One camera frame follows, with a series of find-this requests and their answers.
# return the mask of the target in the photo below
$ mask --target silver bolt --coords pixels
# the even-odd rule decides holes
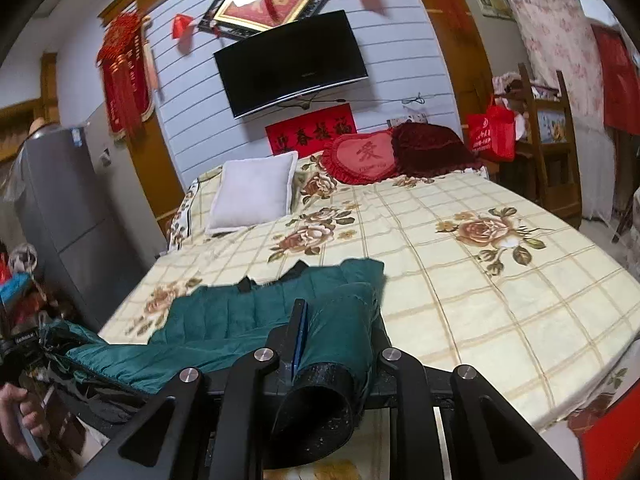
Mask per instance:
[[[402,357],[402,352],[397,348],[389,347],[382,351],[382,357],[387,361],[398,361]]]
[[[273,350],[271,348],[258,348],[254,352],[254,357],[258,361],[268,361],[273,357]]]
[[[474,379],[478,372],[471,365],[460,365],[458,367],[458,375],[463,379]]]
[[[198,371],[195,368],[185,368],[180,372],[180,380],[183,383],[191,383],[198,378]]]

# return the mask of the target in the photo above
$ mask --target plaid bedsheet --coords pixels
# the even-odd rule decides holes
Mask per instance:
[[[273,280],[297,260],[375,258],[385,263],[382,316],[393,345],[435,368],[472,364],[540,430],[583,402],[640,326],[640,285],[626,270],[480,172],[345,186],[311,156],[298,162],[292,215],[209,237],[221,171],[191,186],[170,252],[103,327],[108,342],[145,344],[173,298],[199,285]],[[362,478],[388,476],[382,416],[363,424],[374,437],[355,466]]]

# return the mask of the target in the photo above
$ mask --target bed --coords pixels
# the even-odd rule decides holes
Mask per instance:
[[[173,298],[200,285],[266,282],[298,260],[375,258],[393,345],[435,368],[472,364],[542,430],[583,402],[640,326],[640,285],[625,269],[483,170],[346,186],[312,155],[298,161],[290,216],[211,237],[221,172],[188,190],[170,250],[103,327],[108,342],[145,344]],[[367,413],[356,434],[366,438],[350,443],[366,451],[354,466],[362,478],[388,474],[385,416]],[[330,467],[353,466],[336,460]]]

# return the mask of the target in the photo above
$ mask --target sheer curtain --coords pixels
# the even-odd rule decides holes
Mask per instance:
[[[616,181],[615,148],[603,124],[600,56],[579,0],[509,0],[534,77],[558,87],[561,70],[574,117],[582,216],[609,221]]]

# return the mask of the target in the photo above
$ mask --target flat screen tv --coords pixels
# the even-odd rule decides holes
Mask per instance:
[[[255,34],[215,57],[235,118],[367,77],[343,10]]]

